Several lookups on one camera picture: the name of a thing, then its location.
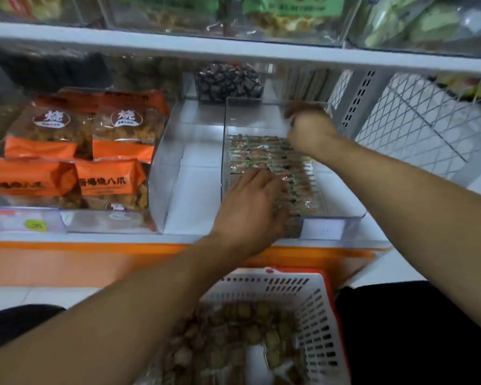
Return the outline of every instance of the metal grid panel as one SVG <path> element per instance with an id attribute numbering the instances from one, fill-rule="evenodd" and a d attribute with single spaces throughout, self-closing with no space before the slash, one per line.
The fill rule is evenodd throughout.
<path id="1" fill-rule="evenodd" d="M 417 74 L 395 74 L 356 140 L 450 179 L 481 149 L 481 99 L 462 96 Z"/>
<path id="2" fill-rule="evenodd" d="M 340 99 L 344 95 L 347 84 L 349 83 L 349 80 L 351 79 L 352 75 L 353 75 L 353 71 L 351 70 L 342 71 L 342 74 L 340 75 L 340 78 L 337 81 L 337 84 L 335 85 L 333 93 L 331 94 L 331 97 L 328 101 L 330 104 L 333 105 L 334 109 L 337 109 L 337 106 L 339 106 Z"/>

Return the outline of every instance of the brown oval logo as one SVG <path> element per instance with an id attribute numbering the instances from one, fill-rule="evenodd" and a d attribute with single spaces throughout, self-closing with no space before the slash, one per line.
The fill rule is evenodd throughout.
<path id="1" fill-rule="evenodd" d="M 133 109 L 122 109 L 111 115 L 111 123 L 114 127 L 137 127 L 142 123 L 142 116 Z"/>
<path id="2" fill-rule="evenodd" d="M 39 127 L 63 128 L 69 124 L 71 118 L 66 112 L 48 110 L 39 116 L 33 117 L 32 121 Z"/>

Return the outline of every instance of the person's right hand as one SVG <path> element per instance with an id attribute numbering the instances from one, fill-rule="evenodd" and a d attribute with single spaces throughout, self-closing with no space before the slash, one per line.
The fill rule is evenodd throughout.
<path id="1" fill-rule="evenodd" d="M 285 111 L 285 118 L 292 118 L 287 135 L 292 148 L 325 164 L 338 142 L 347 140 L 337 132 L 331 117 L 319 105 L 294 102 Z"/>

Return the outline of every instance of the slotted shelf upright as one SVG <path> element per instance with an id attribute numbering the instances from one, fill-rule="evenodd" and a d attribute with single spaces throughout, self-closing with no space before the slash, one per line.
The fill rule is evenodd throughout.
<path id="1" fill-rule="evenodd" d="M 481 59 L 0 22 L 0 46 L 13 45 L 327 67 L 342 134 L 462 186 L 481 175 L 479 103 L 428 80 L 440 71 L 481 76 Z M 1 69 L 0 84 L 11 84 Z M 266 95 L 271 90 L 269 81 Z M 0 285 L 104 286 L 207 234 L 220 205 L 224 127 L 224 106 L 186 99 L 173 109 L 150 184 L 160 233 L 0 231 Z M 279 240 L 246 265 L 320 267 L 338 286 L 391 245 L 343 181 L 313 165 L 328 210 L 362 216 L 360 224 L 307 223 L 300 239 Z"/>

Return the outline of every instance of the person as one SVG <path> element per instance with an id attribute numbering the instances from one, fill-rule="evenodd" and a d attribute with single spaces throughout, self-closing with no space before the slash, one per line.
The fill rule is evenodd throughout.
<path id="1" fill-rule="evenodd" d="M 471 360 L 478 351 L 470 343 L 481 340 L 481 195 L 344 138 L 320 108 L 294 103 L 286 115 L 292 117 L 288 135 L 292 147 L 335 171 L 396 249 L 460 309 L 438 324 L 435 305 L 425 306 L 423 312 L 421 304 L 411 302 L 403 291 L 385 304 L 371 304 L 377 295 L 358 300 L 352 309 L 354 319 L 344 319 L 341 311 L 353 382 L 363 382 L 364 377 L 379 378 L 377 383 L 408 382 L 416 373 L 424 375 L 424 368 L 439 368 L 443 378 L 445 368 L 452 368 L 455 375 L 464 368 L 478 373 L 481 368 L 473 365 L 481 358 Z M 274 212 L 281 187 L 282 181 L 268 170 L 248 170 L 229 189 L 208 235 L 2 346 L 0 385 L 132 384 L 203 293 L 283 235 L 287 212 Z M 342 296 L 339 308 L 346 306 Z M 417 313 L 402 312 L 400 298 Z M 399 311 L 405 326 L 393 324 L 391 335 L 382 336 L 385 330 L 371 320 L 383 321 L 377 317 L 379 310 L 386 317 Z M 460 316 L 468 321 L 457 322 L 455 317 Z M 435 332 L 427 338 L 415 332 L 428 326 Z M 355 337 L 350 341 L 351 333 Z M 443 349 L 431 347 L 435 333 L 447 335 Z M 362 344 L 358 352 L 353 347 L 357 342 Z M 381 345 L 391 348 L 379 349 Z M 431 356 L 430 349 L 440 353 Z M 446 357 L 453 360 L 444 364 Z M 364 366 L 360 361 L 369 363 Z M 395 377 L 394 364 L 403 370 L 400 377 Z"/>

